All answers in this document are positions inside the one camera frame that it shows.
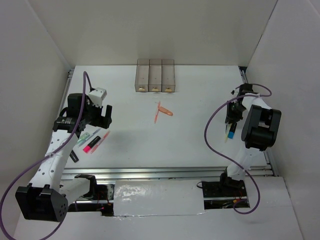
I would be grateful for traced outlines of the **green black highlighter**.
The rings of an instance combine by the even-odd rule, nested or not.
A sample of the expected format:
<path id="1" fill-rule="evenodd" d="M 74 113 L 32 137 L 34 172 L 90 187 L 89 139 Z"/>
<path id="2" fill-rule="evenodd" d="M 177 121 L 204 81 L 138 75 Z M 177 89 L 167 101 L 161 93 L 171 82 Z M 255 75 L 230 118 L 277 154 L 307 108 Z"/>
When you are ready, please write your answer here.
<path id="1" fill-rule="evenodd" d="M 74 163 L 77 163 L 78 161 L 79 161 L 79 158 L 78 158 L 78 156 L 76 155 L 76 153 L 72 150 L 71 152 L 70 152 L 70 158 L 72 159 L 72 161 L 74 162 Z"/>

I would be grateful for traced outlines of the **yellow pen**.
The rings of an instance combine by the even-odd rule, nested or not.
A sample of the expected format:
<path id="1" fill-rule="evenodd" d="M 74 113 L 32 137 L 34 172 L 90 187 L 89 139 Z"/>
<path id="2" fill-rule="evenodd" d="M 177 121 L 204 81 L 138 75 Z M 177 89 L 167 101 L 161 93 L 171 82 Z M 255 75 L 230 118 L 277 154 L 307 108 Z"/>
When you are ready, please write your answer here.
<path id="1" fill-rule="evenodd" d="M 230 128 L 230 125 L 227 124 L 227 125 L 225 126 L 225 138 L 224 138 L 224 143 L 226 143 L 227 140 L 228 140 L 229 128 Z"/>

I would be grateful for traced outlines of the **blue black highlighter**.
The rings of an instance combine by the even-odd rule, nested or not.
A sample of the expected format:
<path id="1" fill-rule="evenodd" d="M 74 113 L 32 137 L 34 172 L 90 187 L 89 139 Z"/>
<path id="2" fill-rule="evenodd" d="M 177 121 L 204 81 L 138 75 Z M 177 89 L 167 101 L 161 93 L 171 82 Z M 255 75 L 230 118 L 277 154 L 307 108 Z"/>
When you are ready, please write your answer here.
<path id="1" fill-rule="evenodd" d="M 228 132 L 228 134 L 227 134 L 227 138 L 228 138 L 228 139 L 233 139 L 233 137 L 234 137 L 234 135 L 235 135 L 236 128 L 237 128 L 237 123 L 236 123 L 236 122 L 233 122 L 233 123 L 230 125 L 229 132 Z"/>

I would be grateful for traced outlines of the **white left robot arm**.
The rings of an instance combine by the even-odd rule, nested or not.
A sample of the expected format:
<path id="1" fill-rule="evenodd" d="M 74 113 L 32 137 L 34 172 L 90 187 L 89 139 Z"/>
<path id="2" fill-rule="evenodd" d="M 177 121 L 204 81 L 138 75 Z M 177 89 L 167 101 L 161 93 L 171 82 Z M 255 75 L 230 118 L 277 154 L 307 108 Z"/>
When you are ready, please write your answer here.
<path id="1" fill-rule="evenodd" d="M 97 197 L 99 187 L 93 175 L 78 174 L 63 186 L 60 182 L 71 152 L 86 126 L 109 128 L 112 106 L 107 105 L 105 115 L 102 115 L 106 95 L 103 88 L 91 90 L 85 98 L 81 93 L 68 95 L 67 106 L 53 124 L 46 160 L 41 163 L 29 184 L 18 187 L 15 192 L 26 220 L 61 222 L 69 206 L 78 198 L 84 196 L 92 200 Z"/>

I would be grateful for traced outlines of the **orange pen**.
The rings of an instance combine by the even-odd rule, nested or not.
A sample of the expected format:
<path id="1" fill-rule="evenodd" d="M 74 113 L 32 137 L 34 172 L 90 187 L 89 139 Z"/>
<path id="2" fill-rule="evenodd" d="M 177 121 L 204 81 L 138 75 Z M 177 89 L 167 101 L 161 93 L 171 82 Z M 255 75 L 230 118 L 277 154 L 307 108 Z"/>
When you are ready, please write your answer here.
<path id="1" fill-rule="evenodd" d="M 158 120 L 158 115 L 159 115 L 159 108 L 161 106 L 161 101 L 158 102 L 157 104 L 157 108 L 156 108 L 156 114 L 155 114 L 155 117 L 154 117 L 154 124 L 157 123 L 157 120 Z"/>
<path id="2" fill-rule="evenodd" d="M 98 141 L 98 143 L 92 148 L 92 150 L 90 151 L 90 154 L 93 154 L 96 149 L 102 144 L 102 142 L 108 137 L 108 135 L 110 134 L 110 130 L 106 132 L 106 134 Z"/>

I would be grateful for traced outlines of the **blue transparent pen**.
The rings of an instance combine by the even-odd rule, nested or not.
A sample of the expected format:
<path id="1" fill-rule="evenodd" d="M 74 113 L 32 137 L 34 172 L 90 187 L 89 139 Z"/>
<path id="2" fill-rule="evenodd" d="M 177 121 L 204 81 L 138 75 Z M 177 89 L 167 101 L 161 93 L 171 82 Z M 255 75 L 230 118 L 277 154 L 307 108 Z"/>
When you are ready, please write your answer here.
<path id="1" fill-rule="evenodd" d="M 82 145 L 84 145 L 88 140 L 90 140 L 94 135 L 96 135 L 101 129 L 97 129 L 95 130 L 92 134 L 88 135 L 86 138 L 82 139 L 79 143 L 78 143 L 78 147 L 81 147 Z"/>

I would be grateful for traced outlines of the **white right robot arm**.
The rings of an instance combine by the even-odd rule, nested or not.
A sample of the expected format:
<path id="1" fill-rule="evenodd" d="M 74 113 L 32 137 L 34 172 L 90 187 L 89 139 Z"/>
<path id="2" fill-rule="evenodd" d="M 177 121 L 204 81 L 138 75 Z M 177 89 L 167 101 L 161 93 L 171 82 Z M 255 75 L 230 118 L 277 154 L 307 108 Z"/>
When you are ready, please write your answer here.
<path id="1" fill-rule="evenodd" d="M 235 157 L 237 163 L 231 163 L 221 174 L 218 190 L 223 196 L 230 196 L 244 185 L 245 171 L 253 166 L 254 158 L 272 147 L 277 138 L 282 112 L 271 108 L 254 92 L 253 85 L 244 83 L 238 87 L 236 101 L 227 105 L 225 122 L 236 124 L 248 111 L 241 132 L 241 146 Z"/>

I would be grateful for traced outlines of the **pink black highlighter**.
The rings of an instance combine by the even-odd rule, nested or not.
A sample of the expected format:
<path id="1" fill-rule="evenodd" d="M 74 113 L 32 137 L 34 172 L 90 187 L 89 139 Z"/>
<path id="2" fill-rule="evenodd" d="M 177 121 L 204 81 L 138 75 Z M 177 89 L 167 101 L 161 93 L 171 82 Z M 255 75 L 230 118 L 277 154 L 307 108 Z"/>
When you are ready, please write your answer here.
<path id="1" fill-rule="evenodd" d="M 88 153 L 100 140 L 101 137 L 96 136 L 86 147 L 83 148 L 83 151 Z"/>

